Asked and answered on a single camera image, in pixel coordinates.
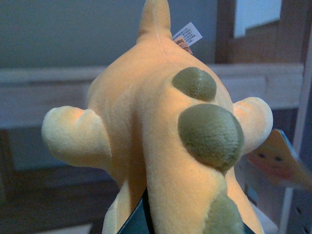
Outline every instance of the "wooden floor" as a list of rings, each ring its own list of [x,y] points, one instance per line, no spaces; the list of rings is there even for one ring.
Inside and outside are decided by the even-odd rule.
[[[17,194],[0,205],[1,234],[32,234],[93,223],[100,234],[118,187],[112,180]]]

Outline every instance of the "orange tag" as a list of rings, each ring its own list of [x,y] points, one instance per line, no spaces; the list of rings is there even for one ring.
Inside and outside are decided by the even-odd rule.
[[[310,171],[299,160],[281,130],[272,130],[262,145],[247,154],[247,159],[261,169],[274,185],[312,191]]]

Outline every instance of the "fabric tag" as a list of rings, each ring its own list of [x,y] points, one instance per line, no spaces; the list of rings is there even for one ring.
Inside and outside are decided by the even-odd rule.
[[[193,54],[192,51],[191,51],[191,49],[190,49],[189,46],[187,45],[187,43],[186,43],[186,41],[185,41],[185,39],[184,39],[183,36],[180,36],[180,37],[174,39],[174,42],[175,42],[178,46],[180,46],[183,50],[189,52],[191,55]]]
[[[177,39],[180,36],[184,37],[188,46],[193,45],[195,42],[203,38],[191,22],[184,26],[180,31],[178,31],[173,36],[173,40]]]

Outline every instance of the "gray wall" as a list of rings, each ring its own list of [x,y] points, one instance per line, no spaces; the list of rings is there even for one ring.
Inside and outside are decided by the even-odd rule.
[[[2,0],[0,67],[108,65],[136,42],[145,0]],[[191,46],[215,56],[216,0],[169,0],[172,33],[192,22],[203,39]]]

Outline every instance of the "stuffed animal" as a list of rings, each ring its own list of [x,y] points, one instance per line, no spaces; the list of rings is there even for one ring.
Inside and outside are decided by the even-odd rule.
[[[259,146],[272,113],[258,98],[232,104],[219,78],[172,41],[166,0],[147,0],[136,45],[91,84],[88,109],[45,117],[52,154],[106,170],[120,192],[103,233],[115,234],[148,189],[157,234],[263,233],[234,175]]]

